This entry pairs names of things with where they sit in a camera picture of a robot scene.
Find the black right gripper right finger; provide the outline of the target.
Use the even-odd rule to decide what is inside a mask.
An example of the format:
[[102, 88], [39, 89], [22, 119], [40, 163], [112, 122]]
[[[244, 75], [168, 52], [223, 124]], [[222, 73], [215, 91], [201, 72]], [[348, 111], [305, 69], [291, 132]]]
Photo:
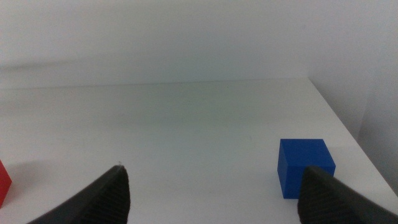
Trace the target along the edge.
[[305, 168], [297, 204], [301, 223], [397, 224], [397, 215], [317, 166]]

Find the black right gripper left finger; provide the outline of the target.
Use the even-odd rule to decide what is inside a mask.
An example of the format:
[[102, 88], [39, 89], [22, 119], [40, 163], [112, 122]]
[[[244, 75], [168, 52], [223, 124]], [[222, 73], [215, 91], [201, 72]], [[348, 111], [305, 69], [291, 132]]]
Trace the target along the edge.
[[130, 206], [128, 174], [117, 165], [30, 224], [127, 223]]

